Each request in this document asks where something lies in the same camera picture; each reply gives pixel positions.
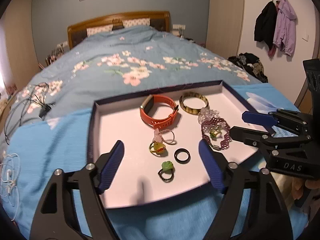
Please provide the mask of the right hand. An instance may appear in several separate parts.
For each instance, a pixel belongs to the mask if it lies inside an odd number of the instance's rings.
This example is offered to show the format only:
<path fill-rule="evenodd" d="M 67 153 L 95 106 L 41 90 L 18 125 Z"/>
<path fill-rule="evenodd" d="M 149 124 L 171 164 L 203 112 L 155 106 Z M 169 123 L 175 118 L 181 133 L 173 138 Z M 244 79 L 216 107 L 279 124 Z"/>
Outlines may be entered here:
<path fill-rule="evenodd" d="M 302 201 L 304 190 L 315 191 L 310 206 L 316 206 L 319 209 L 319 180 L 303 180 L 301 178 L 292 179 L 291 194 L 296 207 L 302 207 L 305 201 Z"/>

